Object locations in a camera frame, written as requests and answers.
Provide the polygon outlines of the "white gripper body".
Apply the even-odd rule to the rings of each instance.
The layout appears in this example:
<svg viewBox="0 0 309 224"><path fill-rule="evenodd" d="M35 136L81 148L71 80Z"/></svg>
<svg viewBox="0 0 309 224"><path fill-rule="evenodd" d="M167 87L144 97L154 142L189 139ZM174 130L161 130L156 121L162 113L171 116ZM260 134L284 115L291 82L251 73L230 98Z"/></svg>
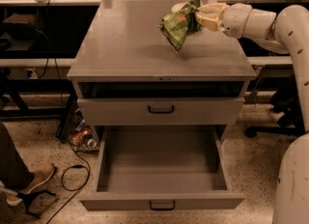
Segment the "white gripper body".
<svg viewBox="0 0 309 224"><path fill-rule="evenodd" d="M251 11L250 5L242 3L228 6L221 16L224 34L231 38L241 38Z"/></svg>

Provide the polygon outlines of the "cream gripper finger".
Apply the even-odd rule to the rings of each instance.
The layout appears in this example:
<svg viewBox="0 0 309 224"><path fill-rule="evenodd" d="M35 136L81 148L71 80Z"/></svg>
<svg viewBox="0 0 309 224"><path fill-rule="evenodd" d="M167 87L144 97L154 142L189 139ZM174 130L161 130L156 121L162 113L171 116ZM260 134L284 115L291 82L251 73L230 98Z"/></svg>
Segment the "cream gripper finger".
<svg viewBox="0 0 309 224"><path fill-rule="evenodd" d="M220 17L229 7L226 3L211 3L199 8L199 12L206 17Z"/></svg>
<svg viewBox="0 0 309 224"><path fill-rule="evenodd" d="M207 28L213 32L224 30L222 19L218 13L205 14L198 12L195 14L195 18L202 27Z"/></svg>

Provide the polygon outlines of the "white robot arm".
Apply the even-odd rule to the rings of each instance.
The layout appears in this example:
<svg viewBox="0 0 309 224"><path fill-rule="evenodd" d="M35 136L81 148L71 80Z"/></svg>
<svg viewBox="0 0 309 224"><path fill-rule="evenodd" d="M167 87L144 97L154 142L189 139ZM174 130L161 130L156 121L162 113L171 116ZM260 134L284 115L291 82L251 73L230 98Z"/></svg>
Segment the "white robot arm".
<svg viewBox="0 0 309 224"><path fill-rule="evenodd" d="M282 157L272 224L309 224L309 11L291 5L276 14L241 3L212 3L200 7L195 17L213 32L290 55L304 133Z"/></svg>

